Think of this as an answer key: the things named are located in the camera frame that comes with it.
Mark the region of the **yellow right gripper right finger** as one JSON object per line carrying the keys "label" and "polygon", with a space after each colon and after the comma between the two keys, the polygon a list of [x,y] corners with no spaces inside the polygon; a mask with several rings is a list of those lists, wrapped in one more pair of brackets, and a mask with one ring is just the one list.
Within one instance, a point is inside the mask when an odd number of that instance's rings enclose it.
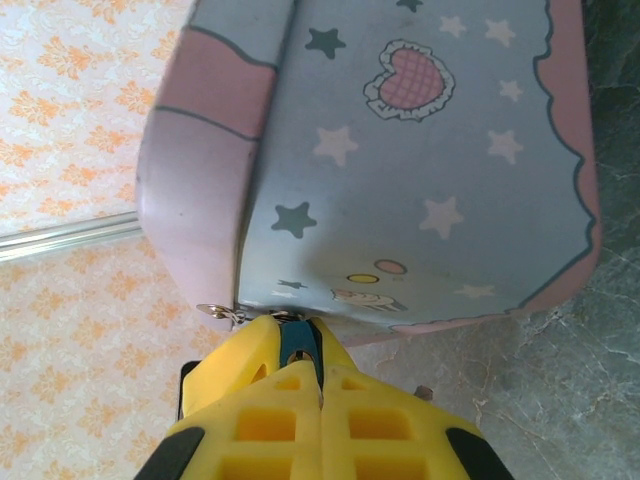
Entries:
{"label": "yellow right gripper right finger", "polygon": [[362,373],[320,324],[326,479],[504,479],[506,466],[472,423]]}

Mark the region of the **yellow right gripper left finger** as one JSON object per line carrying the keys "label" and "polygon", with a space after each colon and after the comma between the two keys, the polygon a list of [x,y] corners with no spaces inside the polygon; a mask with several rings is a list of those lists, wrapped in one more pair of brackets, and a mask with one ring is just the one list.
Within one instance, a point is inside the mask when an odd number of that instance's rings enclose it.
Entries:
{"label": "yellow right gripper left finger", "polygon": [[319,479],[320,387],[297,361],[184,416],[137,479]]}

